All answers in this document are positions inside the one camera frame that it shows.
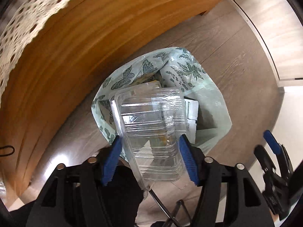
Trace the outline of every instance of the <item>clear plastic container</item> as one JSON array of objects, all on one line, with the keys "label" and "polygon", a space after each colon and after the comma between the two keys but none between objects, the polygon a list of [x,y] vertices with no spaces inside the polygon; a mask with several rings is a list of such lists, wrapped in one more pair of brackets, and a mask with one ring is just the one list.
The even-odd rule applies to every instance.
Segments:
[{"label": "clear plastic container", "polygon": [[176,181],[184,170],[178,139],[186,133],[184,99],[175,88],[117,91],[112,110],[129,164],[140,186]]},{"label": "clear plastic container", "polygon": [[128,92],[128,91],[136,91],[136,93],[138,94],[138,93],[153,90],[153,89],[156,89],[156,88],[161,88],[161,84],[160,84],[159,81],[152,81],[152,82],[147,82],[147,83],[142,83],[142,84],[134,85],[134,86],[131,86],[131,87],[127,87],[127,88],[124,88],[124,89],[114,90],[114,91],[109,93],[109,101],[114,100],[115,94],[117,92],[123,93],[123,92]]}]

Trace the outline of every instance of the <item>white wall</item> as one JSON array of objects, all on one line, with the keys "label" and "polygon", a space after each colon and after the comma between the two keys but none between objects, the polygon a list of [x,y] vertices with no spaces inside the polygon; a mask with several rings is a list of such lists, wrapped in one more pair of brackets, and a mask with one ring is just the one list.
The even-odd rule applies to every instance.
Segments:
[{"label": "white wall", "polygon": [[[285,146],[295,170],[303,159],[303,86],[284,87],[284,90],[281,111],[272,134],[279,143]],[[277,167],[277,174],[280,175],[276,156],[267,144],[265,149]],[[253,164],[249,172],[262,192],[265,189],[264,173],[258,161]],[[226,198],[220,202],[217,222],[223,221],[225,201]]]}]

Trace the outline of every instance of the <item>plastic bag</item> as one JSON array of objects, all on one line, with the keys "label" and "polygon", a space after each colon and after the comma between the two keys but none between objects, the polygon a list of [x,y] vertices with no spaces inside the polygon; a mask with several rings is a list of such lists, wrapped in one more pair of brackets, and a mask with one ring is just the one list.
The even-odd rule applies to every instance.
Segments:
[{"label": "plastic bag", "polygon": [[112,144],[117,132],[109,94],[117,89],[155,78],[162,87],[177,87],[185,98],[199,102],[196,143],[204,153],[213,148],[231,128],[223,96],[195,57],[185,48],[165,48],[137,57],[115,70],[101,85],[91,110],[98,128]]}]

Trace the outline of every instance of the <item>palm tree print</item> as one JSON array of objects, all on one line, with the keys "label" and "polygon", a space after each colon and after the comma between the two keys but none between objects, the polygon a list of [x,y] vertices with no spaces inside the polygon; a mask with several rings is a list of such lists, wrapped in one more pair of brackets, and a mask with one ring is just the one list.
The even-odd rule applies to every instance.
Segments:
[{"label": "palm tree print", "polygon": [[202,72],[201,69],[196,67],[195,65],[190,65],[188,62],[186,62],[186,65],[182,65],[179,62],[177,62],[180,67],[182,67],[181,71],[178,71],[178,74],[181,74],[183,76],[190,76],[188,85],[191,84],[191,78],[194,77],[197,81],[197,78],[204,79],[199,72]]},{"label": "palm tree print", "polygon": [[176,48],[176,50],[182,50],[184,54],[189,53],[189,51],[186,48]]},{"label": "palm tree print", "polygon": [[181,54],[181,55],[179,55],[179,58],[185,58],[185,59],[191,61],[191,58],[189,58],[188,55],[186,55],[186,54]]}]

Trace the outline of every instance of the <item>paper packaging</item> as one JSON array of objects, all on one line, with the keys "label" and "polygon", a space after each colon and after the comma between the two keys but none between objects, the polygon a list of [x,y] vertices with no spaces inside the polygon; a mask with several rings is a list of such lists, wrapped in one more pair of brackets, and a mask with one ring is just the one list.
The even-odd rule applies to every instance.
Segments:
[{"label": "paper packaging", "polygon": [[190,120],[198,119],[199,102],[190,99],[184,99],[186,117]]},{"label": "paper packaging", "polygon": [[184,99],[185,102],[185,113],[187,118],[187,136],[190,143],[195,144],[196,141],[196,130],[197,130],[197,119],[199,102],[196,100]]}]

